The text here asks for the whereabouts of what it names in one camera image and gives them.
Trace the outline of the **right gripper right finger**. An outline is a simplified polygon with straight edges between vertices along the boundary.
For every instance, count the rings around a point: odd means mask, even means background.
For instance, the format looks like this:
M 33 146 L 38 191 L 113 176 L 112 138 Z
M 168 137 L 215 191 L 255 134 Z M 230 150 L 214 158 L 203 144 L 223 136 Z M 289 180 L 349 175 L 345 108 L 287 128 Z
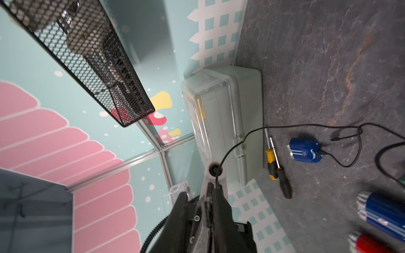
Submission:
M 235 222 L 222 186 L 210 184 L 210 252 L 256 253 L 250 222 Z

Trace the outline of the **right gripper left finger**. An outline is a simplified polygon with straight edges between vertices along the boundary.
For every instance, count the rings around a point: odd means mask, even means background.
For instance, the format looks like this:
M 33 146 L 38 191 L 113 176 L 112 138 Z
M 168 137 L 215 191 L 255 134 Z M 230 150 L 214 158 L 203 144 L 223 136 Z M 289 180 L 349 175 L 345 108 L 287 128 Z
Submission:
M 193 214 L 199 196 L 188 201 L 186 194 L 180 194 L 170 215 L 159 222 L 148 235 L 150 253 L 186 253 L 190 244 L 190 233 L 194 222 Z

